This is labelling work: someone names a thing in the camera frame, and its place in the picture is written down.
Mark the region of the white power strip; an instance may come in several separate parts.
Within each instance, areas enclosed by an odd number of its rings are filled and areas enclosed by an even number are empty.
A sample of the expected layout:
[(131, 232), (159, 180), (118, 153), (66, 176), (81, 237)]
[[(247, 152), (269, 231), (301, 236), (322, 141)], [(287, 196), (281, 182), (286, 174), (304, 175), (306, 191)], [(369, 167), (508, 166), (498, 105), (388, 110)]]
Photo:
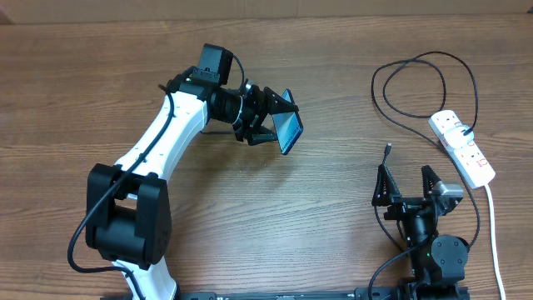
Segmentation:
[[(465, 125), (452, 110), (443, 110), (434, 113), (428, 123), (440, 141), (441, 135), (445, 131), (460, 125)], [(467, 181), (470, 188), (484, 187), (496, 175), (496, 172), (474, 140), (463, 148), (448, 153), (456, 163), (461, 175)]]

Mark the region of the white charger plug adapter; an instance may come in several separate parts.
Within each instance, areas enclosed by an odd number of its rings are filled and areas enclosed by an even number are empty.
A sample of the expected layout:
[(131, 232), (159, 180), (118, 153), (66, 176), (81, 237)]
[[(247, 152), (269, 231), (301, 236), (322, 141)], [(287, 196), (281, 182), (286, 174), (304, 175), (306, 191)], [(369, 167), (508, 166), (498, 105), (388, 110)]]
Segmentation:
[(441, 143), (448, 152), (463, 148), (474, 140), (474, 132), (467, 125), (460, 125), (445, 131), (441, 135)]

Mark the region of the blue Galaxy smartphone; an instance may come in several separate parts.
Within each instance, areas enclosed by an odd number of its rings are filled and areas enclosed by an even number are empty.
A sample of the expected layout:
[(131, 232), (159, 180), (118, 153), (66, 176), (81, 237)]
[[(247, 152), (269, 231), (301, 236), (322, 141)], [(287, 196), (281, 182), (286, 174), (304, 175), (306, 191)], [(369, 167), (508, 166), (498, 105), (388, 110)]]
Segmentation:
[(282, 155), (287, 155), (303, 133), (304, 127), (299, 112), (287, 112), (272, 115), (276, 129), (277, 141)]

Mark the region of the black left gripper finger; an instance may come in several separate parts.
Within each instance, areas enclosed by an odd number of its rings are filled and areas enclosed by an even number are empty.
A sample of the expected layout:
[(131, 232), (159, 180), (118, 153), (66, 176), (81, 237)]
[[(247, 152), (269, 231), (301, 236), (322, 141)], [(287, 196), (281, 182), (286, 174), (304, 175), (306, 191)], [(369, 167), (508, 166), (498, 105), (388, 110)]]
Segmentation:
[(275, 142), (277, 140), (277, 135), (271, 129), (260, 126), (258, 132), (252, 132), (248, 138), (249, 146), (256, 146), (262, 143)]
[(279, 113), (299, 112), (299, 107), (295, 104), (290, 89), (287, 88), (284, 91), (284, 95), (288, 96), (288, 99), (275, 93), (269, 87), (264, 87), (263, 92), (266, 99), (266, 109), (269, 114), (275, 115)]

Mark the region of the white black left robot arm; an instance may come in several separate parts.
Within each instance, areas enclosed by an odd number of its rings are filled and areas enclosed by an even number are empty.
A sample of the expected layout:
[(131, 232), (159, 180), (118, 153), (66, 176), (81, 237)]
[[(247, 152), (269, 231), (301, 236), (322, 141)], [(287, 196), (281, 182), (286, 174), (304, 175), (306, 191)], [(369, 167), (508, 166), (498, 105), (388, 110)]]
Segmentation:
[(290, 152), (303, 132), (290, 90), (277, 94), (244, 83), (226, 90), (218, 73), (190, 67), (162, 87), (162, 108), (136, 145), (87, 178), (87, 212), (79, 233), (127, 281), (129, 299), (177, 299), (164, 258), (172, 235), (167, 184), (191, 140), (212, 119), (232, 125), (238, 141), (277, 142)]

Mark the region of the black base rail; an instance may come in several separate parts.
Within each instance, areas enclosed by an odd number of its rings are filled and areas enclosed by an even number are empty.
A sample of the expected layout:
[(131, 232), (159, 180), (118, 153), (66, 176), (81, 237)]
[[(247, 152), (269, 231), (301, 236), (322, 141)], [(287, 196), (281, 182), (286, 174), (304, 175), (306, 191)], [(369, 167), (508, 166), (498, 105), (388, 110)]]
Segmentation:
[[(227, 295), (215, 294), (214, 292), (183, 292), (176, 299), (182, 300), (367, 300), (368, 292), (366, 287), (358, 287), (354, 291), (344, 292), (284, 292), (284, 293), (233, 293)], [(122, 295), (112, 297), (100, 297), (106, 300), (132, 300), (133, 296)], [(372, 298), (375, 300), (397, 300), (409, 299), (401, 295), (398, 288), (393, 287), (374, 287), (372, 289)], [(460, 287), (459, 296), (430, 296), (429, 293), (422, 293), (418, 299), (471, 299), (466, 287)]]

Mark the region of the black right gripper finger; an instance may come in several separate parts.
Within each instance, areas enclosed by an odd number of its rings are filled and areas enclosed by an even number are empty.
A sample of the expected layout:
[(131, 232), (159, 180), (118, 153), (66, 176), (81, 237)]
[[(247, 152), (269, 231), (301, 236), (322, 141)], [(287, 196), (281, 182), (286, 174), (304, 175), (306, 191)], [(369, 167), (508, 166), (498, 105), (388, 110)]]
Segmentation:
[(401, 192), (385, 164), (378, 167), (376, 187), (371, 200), (373, 207), (386, 207), (396, 203)]
[(429, 198), (432, 195), (432, 189), (441, 180), (429, 165), (421, 168), (422, 187), (424, 198)]

